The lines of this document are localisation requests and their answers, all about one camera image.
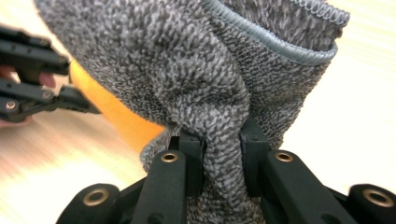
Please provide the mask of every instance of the cloth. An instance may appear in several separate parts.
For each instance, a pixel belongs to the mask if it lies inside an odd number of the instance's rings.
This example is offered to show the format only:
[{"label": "cloth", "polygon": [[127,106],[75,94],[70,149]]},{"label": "cloth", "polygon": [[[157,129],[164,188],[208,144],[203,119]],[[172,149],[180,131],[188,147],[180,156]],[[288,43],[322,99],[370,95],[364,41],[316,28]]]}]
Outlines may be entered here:
[{"label": "cloth", "polygon": [[188,201],[190,223],[263,223],[244,184],[239,130],[251,115],[280,147],[348,13],[320,0],[35,2],[83,69],[165,128],[143,148],[146,170],[180,128],[206,140],[206,185]]}]

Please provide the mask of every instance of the towel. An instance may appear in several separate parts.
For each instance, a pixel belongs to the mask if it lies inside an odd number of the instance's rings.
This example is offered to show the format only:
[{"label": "towel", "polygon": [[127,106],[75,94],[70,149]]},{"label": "towel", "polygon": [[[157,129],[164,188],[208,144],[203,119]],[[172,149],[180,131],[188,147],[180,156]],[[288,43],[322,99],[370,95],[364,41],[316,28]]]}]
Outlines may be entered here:
[{"label": "towel", "polygon": [[239,131],[251,116],[280,147],[337,51],[347,12],[322,0],[35,2],[80,64],[72,78],[90,76],[136,120],[159,126],[135,146],[146,170],[180,129],[206,140],[206,182],[188,199],[189,223],[264,222],[260,200],[247,195]]}]

